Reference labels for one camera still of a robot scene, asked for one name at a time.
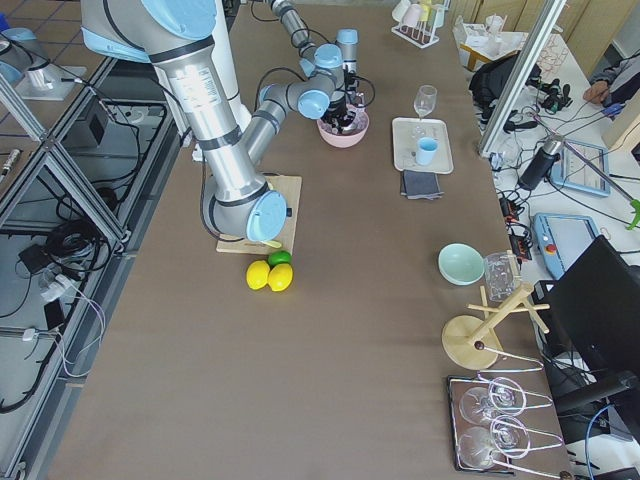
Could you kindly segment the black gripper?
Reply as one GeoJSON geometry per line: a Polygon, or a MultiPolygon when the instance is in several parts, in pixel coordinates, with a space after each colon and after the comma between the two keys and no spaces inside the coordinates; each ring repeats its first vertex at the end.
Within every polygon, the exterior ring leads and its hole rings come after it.
{"type": "Polygon", "coordinates": [[[355,100],[358,94],[359,80],[355,71],[344,70],[344,93],[348,100],[355,100]]]}
{"type": "Polygon", "coordinates": [[[322,123],[333,134],[352,134],[356,130],[357,107],[346,99],[330,104],[322,116],[322,123]]]}

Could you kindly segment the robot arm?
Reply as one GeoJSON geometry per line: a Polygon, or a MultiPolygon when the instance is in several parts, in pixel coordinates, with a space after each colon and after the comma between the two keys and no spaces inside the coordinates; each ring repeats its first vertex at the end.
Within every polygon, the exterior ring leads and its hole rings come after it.
{"type": "Polygon", "coordinates": [[[335,42],[316,44],[289,1],[269,4],[298,50],[305,78],[259,94],[250,120],[241,103],[223,7],[218,1],[84,1],[82,33],[92,51],[150,63],[191,127],[212,172],[212,198],[203,202],[208,225],[254,242],[276,238],[285,225],[285,198],[256,167],[290,112],[350,127],[349,77],[358,33],[342,29],[335,42]]]}
{"type": "Polygon", "coordinates": [[[356,104],[358,79],[357,54],[359,33],[356,29],[340,29],[334,41],[318,43],[314,35],[321,35],[307,26],[291,1],[267,1],[272,13],[289,34],[292,46],[298,50],[305,74],[310,76],[318,68],[340,69],[342,80],[338,84],[339,96],[347,103],[356,104]]]}

